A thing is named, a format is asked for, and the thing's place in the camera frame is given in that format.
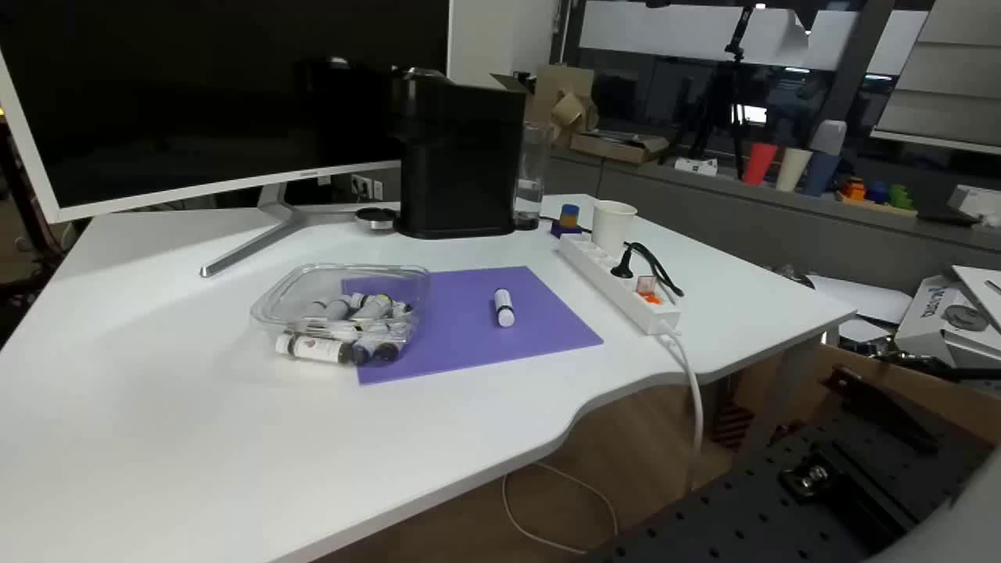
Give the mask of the blue and orange small toy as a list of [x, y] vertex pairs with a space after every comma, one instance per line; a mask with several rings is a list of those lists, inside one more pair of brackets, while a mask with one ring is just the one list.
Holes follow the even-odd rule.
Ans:
[[564, 203], [556, 227], [559, 227], [564, 232], [576, 232], [576, 230], [580, 230], [580, 206], [576, 206], [576, 203]]

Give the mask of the black coffee machine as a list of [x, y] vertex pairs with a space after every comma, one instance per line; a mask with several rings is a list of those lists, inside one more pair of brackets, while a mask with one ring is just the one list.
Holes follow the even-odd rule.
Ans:
[[478, 238], [514, 230], [527, 98], [404, 77], [394, 88], [400, 217], [411, 238]]

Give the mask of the beige cup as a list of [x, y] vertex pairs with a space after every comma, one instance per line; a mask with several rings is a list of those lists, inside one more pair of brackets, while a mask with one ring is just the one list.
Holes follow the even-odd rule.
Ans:
[[811, 164], [811, 150], [804, 150], [804, 147], [787, 147], [787, 150], [783, 155], [783, 164], [780, 164], [775, 188], [780, 188], [780, 192], [794, 192], [797, 183], [802, 183], [802, 175], [804, 175], [804, 170], [807, 170], [807, 164]]

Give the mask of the blue cup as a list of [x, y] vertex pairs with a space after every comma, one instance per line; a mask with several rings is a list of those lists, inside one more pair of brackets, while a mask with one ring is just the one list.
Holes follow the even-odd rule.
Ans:
[[830, 183], [842, 164], [844, 138], [849, 138], [844, 118], [827, 118], [818, 128], [818, 136], [811, 142], [811, 165], [804, 175], [804, 194], [819, 199], [830, 188]]

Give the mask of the clear plastic storage box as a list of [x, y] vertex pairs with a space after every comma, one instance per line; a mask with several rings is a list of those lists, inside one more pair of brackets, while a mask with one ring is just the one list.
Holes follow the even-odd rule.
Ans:
[[425, 314], [428, 274], [416, 267], [309, 263], [276, 283], [251, 310], [273, 333], [345, 340], [354, 370], [396, 362]]

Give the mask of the white bottle front of box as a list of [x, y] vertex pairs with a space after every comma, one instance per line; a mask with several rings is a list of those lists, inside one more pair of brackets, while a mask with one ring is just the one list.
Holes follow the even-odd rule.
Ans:
[[354, 347], [345, 340], [313, 337], [313, 335], [289, 335], [276, 337], [276, 350], [290, 360], [349, 367]]

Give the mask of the black perforated board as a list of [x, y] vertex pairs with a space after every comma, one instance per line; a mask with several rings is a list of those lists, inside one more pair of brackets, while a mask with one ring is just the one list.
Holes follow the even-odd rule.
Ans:
[[953, 500], [992, 446], [924, 418], [933, 451], [840, 412], [752, 455], [588, 563], [862, 563]]

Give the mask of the purple paper sheet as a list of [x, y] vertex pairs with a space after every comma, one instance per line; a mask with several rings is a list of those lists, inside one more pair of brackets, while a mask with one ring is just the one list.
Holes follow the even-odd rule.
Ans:
[[[496, 287], [514, 294], [514, 330], [493, 327], [490, 297]], [[455, 269], [428, 276], [424, 327], [407, 355], [388, 367], [361, 367], [357, 379], [382, 385], [599, 345], [600, 335], [529, 267]]]

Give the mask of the white power strip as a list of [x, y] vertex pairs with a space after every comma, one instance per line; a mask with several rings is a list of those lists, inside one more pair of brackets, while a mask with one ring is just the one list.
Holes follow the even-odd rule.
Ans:
[[654, 286], [656, 301], [639, 294], [636, 278], [617, 278], [617, 257], [599, 247], [591, 238], [559, 238], [556, 257], [568, 263], [593, 290], [600, 290], [639, 333], [656, 335], [676, 330], [683, 303]]

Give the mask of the cardboard box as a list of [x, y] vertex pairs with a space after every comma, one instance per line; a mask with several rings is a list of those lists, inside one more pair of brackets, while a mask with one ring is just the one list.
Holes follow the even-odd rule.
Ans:
[[527, 124], [548, 127], [556, 147], [568, 147], [576, 136], [599, 128], [591, 70], [538, 65], [533, 77], [496, 77], [496, 84], [527, 98]]

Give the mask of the white bottle on purple sheet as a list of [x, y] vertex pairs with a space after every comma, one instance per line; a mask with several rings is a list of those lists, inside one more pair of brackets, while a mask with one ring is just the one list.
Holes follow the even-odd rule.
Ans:
[[496, 330], [514, 330], [515, 327], [515, 308], [514, 294], [506, 287], [496, 287], [490, 297], [490, 314]]

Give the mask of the white curved computer monitor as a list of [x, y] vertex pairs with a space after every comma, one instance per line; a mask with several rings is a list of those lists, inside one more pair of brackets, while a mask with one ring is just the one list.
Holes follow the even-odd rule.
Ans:
[[455, 0], [0, 0], [0, 95], [49, 222], [392, 170], [392, 77]]

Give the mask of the white paper cup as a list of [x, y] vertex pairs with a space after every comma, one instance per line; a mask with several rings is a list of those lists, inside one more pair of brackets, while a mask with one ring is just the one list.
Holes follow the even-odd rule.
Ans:
[[629, 222], [639, 217], [633, 203], [599, 201], [591, 217], [591, 238], [605, 252], [617, 252], [626, 240]]

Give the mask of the small round black object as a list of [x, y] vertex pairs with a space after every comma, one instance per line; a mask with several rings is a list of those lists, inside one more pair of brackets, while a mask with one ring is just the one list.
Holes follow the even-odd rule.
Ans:
[[394, 232], [396, 214], [382, 206], [363, 206], [354, 214], [354, 220], [367, 232]]

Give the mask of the red cup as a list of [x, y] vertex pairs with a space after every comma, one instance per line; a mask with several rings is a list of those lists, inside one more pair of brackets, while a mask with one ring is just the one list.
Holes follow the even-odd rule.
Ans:
[[746, 183], [748, 188], [759, 188], [762, 180], [767, 180], [770, 170], [773, 170], [775, 155], [780, 155], [775, 145], [755, 142], [755, 145], [752, 145], [752, 155], [748, 155], [748, 164], [746, 164], [746, 173], [740, 173], [740, 183]]

